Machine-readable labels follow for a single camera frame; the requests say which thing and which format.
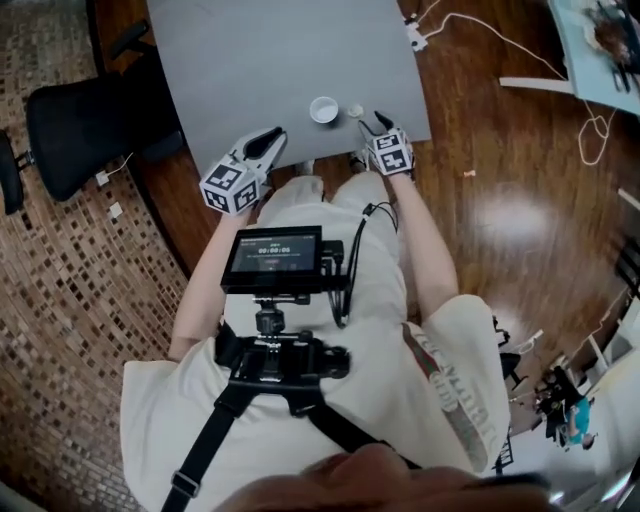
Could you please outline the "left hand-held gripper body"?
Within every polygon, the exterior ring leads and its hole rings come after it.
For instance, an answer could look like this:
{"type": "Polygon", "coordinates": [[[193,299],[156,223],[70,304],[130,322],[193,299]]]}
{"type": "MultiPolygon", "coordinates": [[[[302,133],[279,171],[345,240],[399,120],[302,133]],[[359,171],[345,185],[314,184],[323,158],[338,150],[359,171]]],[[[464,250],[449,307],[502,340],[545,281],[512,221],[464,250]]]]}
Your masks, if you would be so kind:
{"type": "Polygon", "coordinates": [[[251,209],[269,190],[266,182],[273,162],[270,151],[253,159],[243,149],[234,147],[201,179],[199,188],[204,204],[231,216],[251,209]]]}

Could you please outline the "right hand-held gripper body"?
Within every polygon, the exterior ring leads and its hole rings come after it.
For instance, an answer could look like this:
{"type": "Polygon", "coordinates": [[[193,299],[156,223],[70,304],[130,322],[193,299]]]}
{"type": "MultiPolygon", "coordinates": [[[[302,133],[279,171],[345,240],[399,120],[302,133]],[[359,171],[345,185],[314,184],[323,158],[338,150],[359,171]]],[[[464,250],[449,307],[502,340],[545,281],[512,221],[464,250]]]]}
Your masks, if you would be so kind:
{"type": "Polygon", "coordinates": [[[381,135],[375,135],[370,144],[365,143],[364,165],[367,170],[378,171],[383,176],[413,175],[415,156],[406,132],[394,127],[381,135]]]}

